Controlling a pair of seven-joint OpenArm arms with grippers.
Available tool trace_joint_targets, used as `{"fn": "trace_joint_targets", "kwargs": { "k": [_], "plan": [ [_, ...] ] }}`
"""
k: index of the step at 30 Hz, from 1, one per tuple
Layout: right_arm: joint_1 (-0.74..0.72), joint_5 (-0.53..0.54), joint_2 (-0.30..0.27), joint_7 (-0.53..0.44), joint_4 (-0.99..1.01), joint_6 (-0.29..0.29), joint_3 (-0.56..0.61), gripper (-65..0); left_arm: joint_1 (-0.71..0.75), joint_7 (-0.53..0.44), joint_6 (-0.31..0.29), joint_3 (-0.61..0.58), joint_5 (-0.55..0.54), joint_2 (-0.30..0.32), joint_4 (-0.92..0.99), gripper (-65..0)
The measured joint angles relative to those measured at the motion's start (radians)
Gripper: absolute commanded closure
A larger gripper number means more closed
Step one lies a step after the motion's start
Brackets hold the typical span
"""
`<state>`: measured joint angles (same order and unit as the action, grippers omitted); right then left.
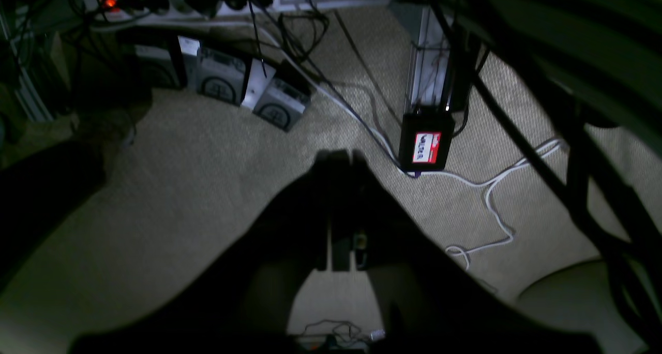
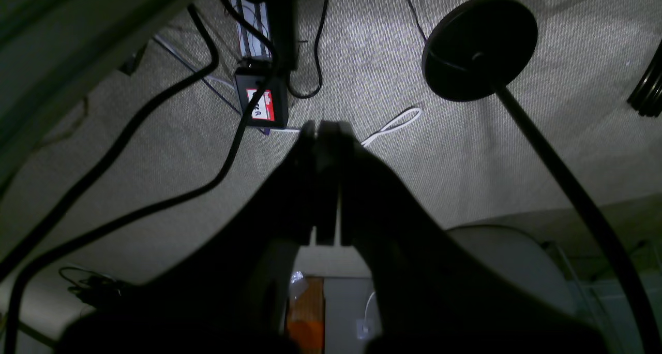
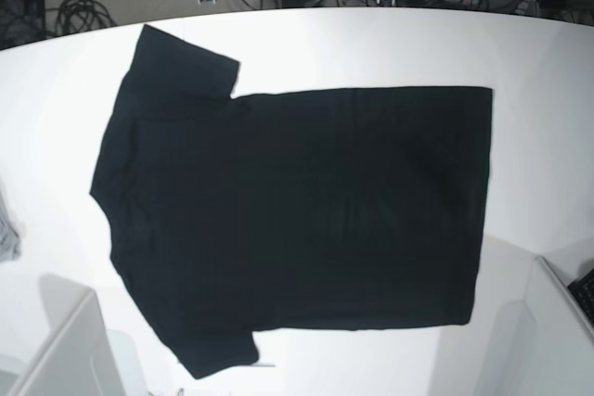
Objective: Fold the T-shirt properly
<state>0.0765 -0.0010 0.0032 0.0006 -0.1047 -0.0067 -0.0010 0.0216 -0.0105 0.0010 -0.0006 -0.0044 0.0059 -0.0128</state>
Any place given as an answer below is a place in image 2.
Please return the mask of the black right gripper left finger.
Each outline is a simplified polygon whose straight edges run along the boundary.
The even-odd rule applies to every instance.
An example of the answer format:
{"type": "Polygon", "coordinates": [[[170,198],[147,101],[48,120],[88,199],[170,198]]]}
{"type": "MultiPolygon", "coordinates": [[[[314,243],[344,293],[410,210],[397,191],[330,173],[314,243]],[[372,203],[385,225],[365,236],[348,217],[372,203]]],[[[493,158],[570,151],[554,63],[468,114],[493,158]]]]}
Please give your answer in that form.
{"type": "Polygon", "coordinates": [[[315,123],[205,245],[124,302],[71,324],[59,353],[300,353],[280,332],[300,246],[310,240],[315,123]]]}

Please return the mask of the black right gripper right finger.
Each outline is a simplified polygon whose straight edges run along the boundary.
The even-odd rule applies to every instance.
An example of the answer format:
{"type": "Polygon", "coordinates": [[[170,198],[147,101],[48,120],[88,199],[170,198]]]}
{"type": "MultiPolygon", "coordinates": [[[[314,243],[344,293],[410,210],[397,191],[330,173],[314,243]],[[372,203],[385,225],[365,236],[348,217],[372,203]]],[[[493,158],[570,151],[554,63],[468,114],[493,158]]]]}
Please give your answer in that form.
{"type": "Polygon", "coordinates": [[[341,242],[371,271],[382,333],[366,353],[607,353],[600,332],[475,259],[346,122],[322,121],[336,171],[341,242]]]}

